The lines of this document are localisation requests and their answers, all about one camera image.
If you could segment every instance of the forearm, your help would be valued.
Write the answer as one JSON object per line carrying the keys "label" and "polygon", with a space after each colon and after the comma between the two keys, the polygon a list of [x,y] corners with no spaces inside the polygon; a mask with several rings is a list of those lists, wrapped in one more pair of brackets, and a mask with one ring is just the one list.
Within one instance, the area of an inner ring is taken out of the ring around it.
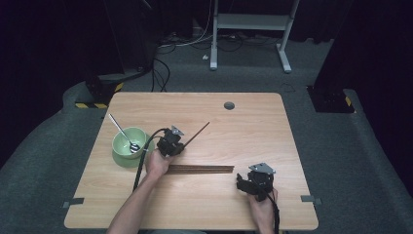
{"label": "forearm", "polygon": [[122,208],[116,213],[107,233],[137,233],[143,220],[149,196],[158,180],[156,176],[150,175],[142,180]]}
{"label": "forearm", "polygon": [[258,233],[259,234],[274,234],[274,228],[267,227],[267,226],[261,226],[261,227],[258,227]]}

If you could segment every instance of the person's left hand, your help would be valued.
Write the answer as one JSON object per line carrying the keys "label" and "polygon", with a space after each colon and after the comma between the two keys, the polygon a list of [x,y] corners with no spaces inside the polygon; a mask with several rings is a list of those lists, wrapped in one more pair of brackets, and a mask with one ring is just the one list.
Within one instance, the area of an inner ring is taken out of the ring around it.
{"label": "person's left hand", "polygon": [[158,179],[163,176],[169,168],[174,157],[164,157],[159,149],[155,149],[146,159],[146,172],[149,176]]}

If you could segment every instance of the chopsticks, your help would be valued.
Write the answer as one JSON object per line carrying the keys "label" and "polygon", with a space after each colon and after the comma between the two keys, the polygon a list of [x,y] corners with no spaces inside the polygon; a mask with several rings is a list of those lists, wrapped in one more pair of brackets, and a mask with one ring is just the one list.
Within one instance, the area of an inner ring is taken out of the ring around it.
{"label": "chopsticks", "polygon": [[231,174],[234,166],[169,165],[167,174]]}

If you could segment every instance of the hole in table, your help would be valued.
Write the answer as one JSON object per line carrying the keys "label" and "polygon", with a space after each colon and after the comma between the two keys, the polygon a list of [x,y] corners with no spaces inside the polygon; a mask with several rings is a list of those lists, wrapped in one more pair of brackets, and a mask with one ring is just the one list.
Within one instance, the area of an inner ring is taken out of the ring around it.
{"label": "hole in table", "polygon": [[232,110],[232,109],[235,108],[235,104],[231,101],[227,101],[227,102],[224,103],[224,107],[227,110]]}

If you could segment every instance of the white metal stand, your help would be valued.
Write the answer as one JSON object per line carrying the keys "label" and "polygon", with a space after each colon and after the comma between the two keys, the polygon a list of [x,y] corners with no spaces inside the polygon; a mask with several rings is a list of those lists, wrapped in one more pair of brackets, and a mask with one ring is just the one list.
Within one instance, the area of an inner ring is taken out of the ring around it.
{"label": "white metal stand", "polygon": [[285,73],[291,72],[291,66],[285,54],[285,45],[289,32],[294,22],[300,0],[293,0],[291,12],[288,16],[269,15],[240,15],[240,14],[218,14],[218,0],[215,0],[213,11],[213,34],[210,50],[210,69],[218,68],[217,32],[218,28],[232,29],[260,29],[284,31],[282,42],[277,44],[277,51],[282,61],[282,68]]}

